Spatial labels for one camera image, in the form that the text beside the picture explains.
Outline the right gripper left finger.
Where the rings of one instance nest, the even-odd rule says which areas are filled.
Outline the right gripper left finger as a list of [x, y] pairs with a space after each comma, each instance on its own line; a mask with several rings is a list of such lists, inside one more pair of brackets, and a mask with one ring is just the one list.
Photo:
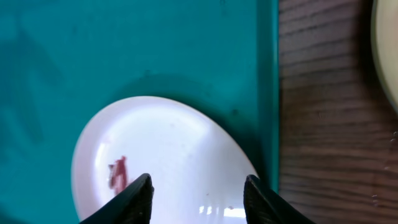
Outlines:
[[149, 224], [153, 196], [151, 176], [142, 174], [80, 224]]

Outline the green rimmed plate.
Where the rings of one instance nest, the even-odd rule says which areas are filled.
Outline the green rimmed plate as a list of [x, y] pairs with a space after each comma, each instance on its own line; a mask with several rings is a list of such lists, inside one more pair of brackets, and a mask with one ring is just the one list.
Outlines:
[[397, 0], [373, 1], [371, 48], [381, 86], [397, 110]]

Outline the white plate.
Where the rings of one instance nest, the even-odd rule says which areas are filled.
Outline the white plate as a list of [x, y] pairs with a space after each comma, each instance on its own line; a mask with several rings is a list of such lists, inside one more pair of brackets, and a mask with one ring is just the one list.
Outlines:
[[152, 223], [245, 223], [244, 183], [254, 173], [213, 120], [154, 96], [119, 100], [94, 115], [77, 141], [71, 170], [80, 220], [149, 174]]

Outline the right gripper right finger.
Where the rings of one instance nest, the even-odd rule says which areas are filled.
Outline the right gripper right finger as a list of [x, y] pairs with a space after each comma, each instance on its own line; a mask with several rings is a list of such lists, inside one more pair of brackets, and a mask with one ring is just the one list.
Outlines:
[[315, 224], [255, 175], [246, 177], [243, 196], [247, 224]]

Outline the teal plastic tray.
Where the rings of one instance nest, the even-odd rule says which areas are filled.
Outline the teal plastic tray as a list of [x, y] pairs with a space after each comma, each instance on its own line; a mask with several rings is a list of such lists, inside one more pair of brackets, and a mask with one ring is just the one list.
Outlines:
[[123, 98], [209, 116], [279, 188], [277, 1], [1, 1], [1, 222], [76, 223], [85, 124]]

